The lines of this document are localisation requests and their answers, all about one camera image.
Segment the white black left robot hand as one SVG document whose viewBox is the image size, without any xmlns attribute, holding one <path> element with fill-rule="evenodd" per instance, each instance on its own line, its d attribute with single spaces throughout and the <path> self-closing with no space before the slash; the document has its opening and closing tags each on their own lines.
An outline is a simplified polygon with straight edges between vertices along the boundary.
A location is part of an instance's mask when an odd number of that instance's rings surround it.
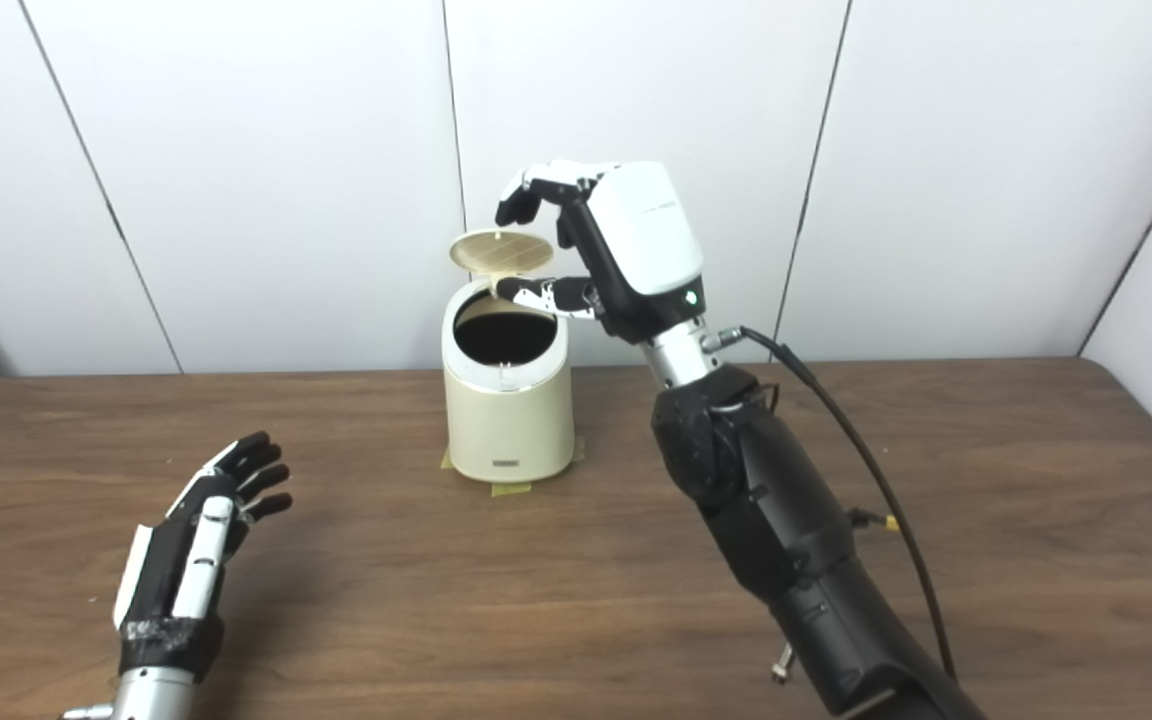
<svg viewBox="0 0 1152 720">
<path fill-rule="evenodd" d="M 259 430 L 207 460 L 159 524 L 136 528 L 113 612 L 120 673 L 165 667 L 194 684 L 206 679 L 223 644 L 225 564 L 256 521 L 291 507 L 288 493 L 270 495 L 289 477 L 282 447 Z"/>
</svg>

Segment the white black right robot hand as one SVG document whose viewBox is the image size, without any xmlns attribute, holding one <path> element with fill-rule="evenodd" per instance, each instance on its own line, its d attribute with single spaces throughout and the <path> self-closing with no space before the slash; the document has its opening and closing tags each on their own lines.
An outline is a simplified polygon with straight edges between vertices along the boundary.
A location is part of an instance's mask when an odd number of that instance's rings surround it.
<svg viewBox="0 0 1152 720">
<path fill-rule="evenodd" d="M 575 249 L 586 275 L 500 276 L 494 295 L 559 316 L 594 319 L 605 333 L 641 344 L 707 310 L 702 247 L 664 164 L 554 160 L 522 169 L 495 223 L 535 222 L 558 206 L 558 241 Z"/>
</svg>

